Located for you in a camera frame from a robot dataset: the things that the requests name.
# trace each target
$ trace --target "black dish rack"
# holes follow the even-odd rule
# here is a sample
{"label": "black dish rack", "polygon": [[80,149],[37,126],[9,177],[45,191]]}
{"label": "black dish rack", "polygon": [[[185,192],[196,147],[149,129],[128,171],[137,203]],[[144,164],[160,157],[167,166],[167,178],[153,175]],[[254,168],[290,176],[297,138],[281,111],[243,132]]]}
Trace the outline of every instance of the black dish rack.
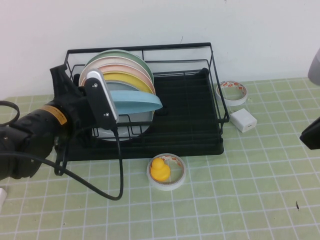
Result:
{"label": "black dish rack", "polygon": [[[124,159],[153,158],[161,153],[181,157],[223,153],[223,125],[229,114],[223,97],[223,115],[219,110],[214,87],[220,83],[211,43],[68,50],[64,64],[73,83],[79,83],[85,63],[110,49],[131,51],[150,66],[156,95],[163,104],[151,122],[133,122],[127,115],[128,122],[117,124],[129,132],[124,137],[127,140],[121,141]],[[149,126],[145,132],[143,126]],[[100,137],[96,128],[82,132],[71,140],[67,160],[118,159],[117,145],[110,140]]]}

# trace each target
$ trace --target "yellow label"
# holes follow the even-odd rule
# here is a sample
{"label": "yellow label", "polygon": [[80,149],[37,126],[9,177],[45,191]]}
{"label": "yellow label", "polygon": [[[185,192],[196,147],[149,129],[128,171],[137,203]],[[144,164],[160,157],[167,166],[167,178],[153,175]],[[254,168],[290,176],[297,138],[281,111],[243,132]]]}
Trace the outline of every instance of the yellow label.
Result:
{"label": "yellow label", "polygon": [[44,105],[40,109],[51,113],[59,121],[61,125],[67,122],[66,116],[58,108],[54,106]]}

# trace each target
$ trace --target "white charger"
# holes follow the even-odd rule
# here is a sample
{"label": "white charger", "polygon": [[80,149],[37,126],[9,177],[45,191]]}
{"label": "white charger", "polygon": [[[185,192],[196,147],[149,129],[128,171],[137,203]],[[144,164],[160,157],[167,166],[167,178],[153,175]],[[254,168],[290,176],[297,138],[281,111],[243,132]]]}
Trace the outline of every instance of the white charger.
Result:
{"label": "white charger", "polygon": [[257,119],[254,118],[244,108],[230,114],[230,121],[242,132],[253,129],[257,125]]}

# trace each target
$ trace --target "blue plate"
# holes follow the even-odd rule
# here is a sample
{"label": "blue plate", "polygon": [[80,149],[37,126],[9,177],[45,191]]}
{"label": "blue plate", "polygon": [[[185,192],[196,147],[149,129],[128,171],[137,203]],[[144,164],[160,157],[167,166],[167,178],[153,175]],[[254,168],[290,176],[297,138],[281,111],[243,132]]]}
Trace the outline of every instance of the blue plate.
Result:
{"label": "blue plate", "polygon": [[117,90],[110,91],[118,114],[138,114],[161,109],[160,99],[143,91]]}

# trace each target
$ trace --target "rubber duck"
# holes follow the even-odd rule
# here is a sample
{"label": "rubber duck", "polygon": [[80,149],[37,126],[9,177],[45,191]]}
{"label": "rubber duck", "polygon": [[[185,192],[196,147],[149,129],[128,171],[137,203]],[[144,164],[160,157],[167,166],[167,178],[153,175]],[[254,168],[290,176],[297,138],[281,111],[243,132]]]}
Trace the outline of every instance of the rubber duck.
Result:
{"label": "rubber duck", "polygon": [[151,164],[150,174],[154,180],[164,182],[170,177],[170,167],[162,158],[155,158]]}

